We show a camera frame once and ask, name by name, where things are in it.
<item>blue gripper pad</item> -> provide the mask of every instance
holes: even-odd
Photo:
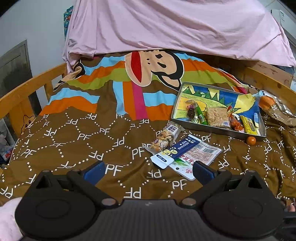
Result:
[[[83,171],[83,179],[90,182],[92,185],[96,185],[105,175],[105,170],[105,163],[97,161]]]
[[[206,185],[209,181],[216,177],[216,171],[200,161],[193,164],[193,175],[202,184]]]

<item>pink blanket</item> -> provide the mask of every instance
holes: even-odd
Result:
[[[63,59],[166,48],[296,66],[283,29],[257,0],[77,0]]]
[[[0,207],[0,241],[18,241],[22,234],[15,222],[15,210],[21,197],[11,199]]]

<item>snack package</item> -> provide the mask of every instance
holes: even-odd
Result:
[[[182,131],[185,131],[182,126],[176,124],[175,122],[169,121],[167,126],[161,131],[159,135],[157,135],[156,139],[151,143],[151,145],[149,147],[143,146],[143,148],[155,155],[167,147],[170,147]]]
[[[151,160],[162,169],[170,166],[177,173],[193,180],[193,163],[198,160],[210,165],[221,151],[221,149],[208,145],[193,135],[188,135],[170,148],[152,156]]]
[[[231,129],[227,108],[225,107],[208,107],[207,121],[209,126]]]
[[[193,101],[193,100],[187,100],[186,103],[191,103],[191,105],[187,106],[189,118],[190,119],[193,119],[194,116],[195,116],[195,114],[197,114],[198,115],[198,118],[200,120],[200,123],[202,125],[207,125],[207,121],[206,121],[206,119],[205,119],[205,117],[204,117],[204,115],[203,115],[203,113],[202,113],[199,105],[195,101]]]
[[[254,113],[254,123],[255,123],[257,135],[261,136],[260,131],[259,131],[259,118],[258,118],[257,113]]]
[[[250,118],[247,118],[243,115],[240,115],[240,118],[241,118],[242,123],[244,125],[245,132],[248,134],[251,134],[251,135],[257,135],[257,131],[255,129],[253,121]]]
[[[12,151],[13,151],[14,146],[7,146],[0,144],[0,155],[1,155],[1,160],[0,164],[7,164],[9,162],[9,159],[11,157]]]
[[[239,131],[239,132],[244,132],[244,127],[233,115],[229,116],[229,122],[230,122],[230,126],[233,130]]]

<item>colorful striped pattern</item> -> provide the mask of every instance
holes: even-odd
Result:
[[[79,110],[95,113],[100,96],[89,93],[63,88],[59,93],[50,98],[49,103],[39,115],[59,113],[72,106]]]
[[[239,87],[235,87],[238,85],[238,82],[231,75],[212,68],[199,58],[185,53],[175,54],[182,60],[184,65],[184,74],[181,82],[190,80],[190,82],[201,84],[227,83],[233,86],[236,91],[240,91]],[[124,115],[127,113],[132,120],[146,118],[152,121],[169,120],[176,95],[165,94],[162,91],[143,93],[142,87],[136,85],[127,75],[124,59],[124,56],[103,57],[97,66],[85,66],[85,75],[78,79],[67,81],[67,83],[82,90],[96,90],[103,87],[109,80],[113,80],[113,91],[117,100],[116,112],[118,114]],[[160,81],[158,77],[152,75],[152,81],[154,80]]]
[[[113,90],[117,101],[116,112],[129,114],[132,120],[150,119],[169,120],[176,99],[174,94],[143,93],[134,82],[113,81]]]

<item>orange fruit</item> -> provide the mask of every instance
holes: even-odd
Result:
[[[248,138],[247,138],[247,144],[248,144],[249,146],[253,146],[253,145],[255,145],[255,144],[256,144],[256,138],[255,138],[255,137],[248,137]]]

